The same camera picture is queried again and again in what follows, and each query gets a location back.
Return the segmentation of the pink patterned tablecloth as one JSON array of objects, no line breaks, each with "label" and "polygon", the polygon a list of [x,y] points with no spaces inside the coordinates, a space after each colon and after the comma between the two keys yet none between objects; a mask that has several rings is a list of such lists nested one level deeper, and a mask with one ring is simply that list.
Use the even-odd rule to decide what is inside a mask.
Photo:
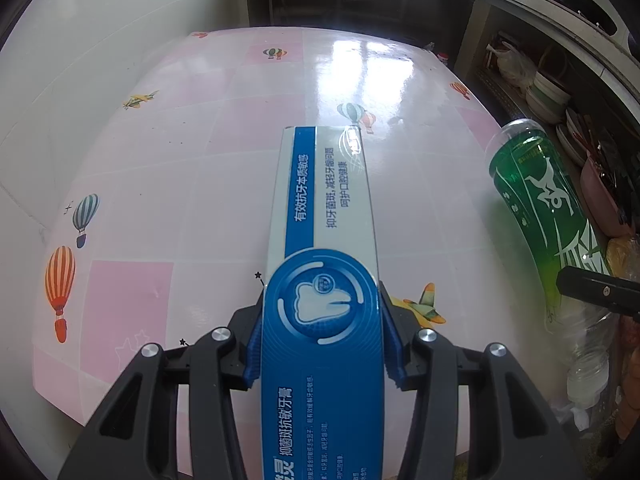
[{"label": "pink patterned tablecloth", "polygon": [[[378,290],[458,347],[523,370],[542,341],[536,271],[484,163],[498,128],[431,53],[320,29],[197,32],[154,68],[80,167],[37,301],[34,385],[86,426],[136,353],[194,344],[261,304],[283,133],[360,130]],[[231,393],[262,474],[259,376]],[[416,395],[384,351],[381,478],[400,478]]]}]

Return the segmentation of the green plastic bottle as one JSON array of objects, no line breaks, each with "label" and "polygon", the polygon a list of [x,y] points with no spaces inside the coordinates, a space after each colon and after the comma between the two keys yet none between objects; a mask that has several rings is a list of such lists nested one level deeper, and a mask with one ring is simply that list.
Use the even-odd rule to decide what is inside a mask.
[{"label": "green plastic bottle", "polygon": [[597,235],[558,151],[538,122],[509,122],[491,139],[486,156],[492,182],[533,255],[546,298],[544,325],[555,354],[567,367],[568,400],[589,410],[608,386],[616,315],[562,295],[555,281],[566,266],[610,274]]}]

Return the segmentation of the black wok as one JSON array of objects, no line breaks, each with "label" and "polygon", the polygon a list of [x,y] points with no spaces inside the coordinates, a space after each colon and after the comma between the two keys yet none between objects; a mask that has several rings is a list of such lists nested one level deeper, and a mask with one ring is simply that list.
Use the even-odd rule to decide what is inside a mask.
[{"label": "black wok", "polygon": [[585,20],[605,32],[614,36],[617,26],[612,18],[593,0],[555,0],[567,9],[579,14]]}]

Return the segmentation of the pink pot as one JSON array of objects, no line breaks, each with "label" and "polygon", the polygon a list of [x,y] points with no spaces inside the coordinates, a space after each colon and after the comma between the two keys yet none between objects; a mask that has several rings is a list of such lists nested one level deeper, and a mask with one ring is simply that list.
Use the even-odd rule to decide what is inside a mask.
[{"label": "pink pot", "polygon": [[634,235],[634,228],[620,220],[620,210],[602,182],[598,166],[591,157],[582,166],[580,187],[590,214],[604,235]]}]

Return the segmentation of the yellow plastic bag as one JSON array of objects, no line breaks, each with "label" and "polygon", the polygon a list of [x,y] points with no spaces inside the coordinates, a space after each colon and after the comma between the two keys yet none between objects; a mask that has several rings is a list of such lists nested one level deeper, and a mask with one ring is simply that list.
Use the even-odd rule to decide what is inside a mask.
[{"label": "yellow plastic bag", "polygon": [[606,248],[606,260],[616,278],[640,282],[640,246],[638,236],[612,238]]}]

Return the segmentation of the blue toothpaste box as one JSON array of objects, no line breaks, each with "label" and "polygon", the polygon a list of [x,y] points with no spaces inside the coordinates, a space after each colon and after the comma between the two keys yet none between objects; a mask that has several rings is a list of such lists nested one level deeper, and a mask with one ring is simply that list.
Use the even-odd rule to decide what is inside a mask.
[{"label": "blue toothpaste box", "polygon": [[264,477],[380,478],[384,373],[360,130],[287,128],[262,302]]}]

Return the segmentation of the stacked white green bowls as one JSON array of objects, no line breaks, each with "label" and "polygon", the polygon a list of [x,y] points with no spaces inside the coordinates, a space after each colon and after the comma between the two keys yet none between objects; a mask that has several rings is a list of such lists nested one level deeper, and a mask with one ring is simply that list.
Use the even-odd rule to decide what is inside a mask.
[{"label": "stacked white green bowls", "polygon": [[549,125],[562,122],[570,94],[554,78],[537,72],[525,95],[530,111]]}]

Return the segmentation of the white plastic bag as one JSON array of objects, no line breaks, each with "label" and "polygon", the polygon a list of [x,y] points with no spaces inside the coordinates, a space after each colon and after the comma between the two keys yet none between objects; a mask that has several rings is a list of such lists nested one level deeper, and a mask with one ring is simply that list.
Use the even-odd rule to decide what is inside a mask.
[{"label": "white plastic bag", "polygon": [[497,58],[498,71],[501,77],[511,86],[525,93],[533,84],[537,67],[534,62],[517,47],[503,41],[502,47],[496,49],[488,44],[486,51]]}]

